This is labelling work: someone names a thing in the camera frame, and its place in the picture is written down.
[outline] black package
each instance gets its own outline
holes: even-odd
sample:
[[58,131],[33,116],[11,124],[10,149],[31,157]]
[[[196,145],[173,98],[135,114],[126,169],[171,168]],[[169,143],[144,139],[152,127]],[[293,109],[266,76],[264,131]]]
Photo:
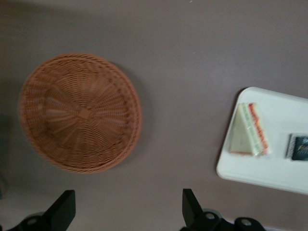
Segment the black package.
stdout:
[[308,161],[308,135],[292,134],[290,138],[287,158]]

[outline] woven basket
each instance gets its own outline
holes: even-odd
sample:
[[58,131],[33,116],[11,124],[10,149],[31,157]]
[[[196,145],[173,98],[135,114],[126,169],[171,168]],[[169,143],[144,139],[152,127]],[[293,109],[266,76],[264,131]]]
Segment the woven basket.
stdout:
[[40,65],[24,83],[19,114],[34,149],[71,172],[115,166],[141,131],[133,85],[116,66],[90,54],[63,54]]

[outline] white plate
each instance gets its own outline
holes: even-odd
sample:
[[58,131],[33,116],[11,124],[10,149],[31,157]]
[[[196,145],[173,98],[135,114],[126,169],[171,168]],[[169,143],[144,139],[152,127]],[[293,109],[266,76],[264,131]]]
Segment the white plate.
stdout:
[[[271,153],[265,157],[231,154],[229,137],[239,103],[257,103]],[[260,88],[238,97],[217,165],[221,178],[308,194],[308,161],[286,159],[291,133],[308,133],[308,100]]]

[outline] table surface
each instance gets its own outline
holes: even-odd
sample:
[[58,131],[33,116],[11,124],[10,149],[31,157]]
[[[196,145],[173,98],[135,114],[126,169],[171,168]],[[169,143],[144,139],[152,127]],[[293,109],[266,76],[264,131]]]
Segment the table surface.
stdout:
[[[250,86],[308,98],[308,2],[201,0],[0,1],[0,223],[11,228],[75,189],[69,231],[177,231],[183,188],[228,220],[308,229],[308,196],[223,180],[216,173],[238,93]],[[81,175],[36,154],[19,125],[26,77],[60,53],[122,69],[142,103],[134,151]]]

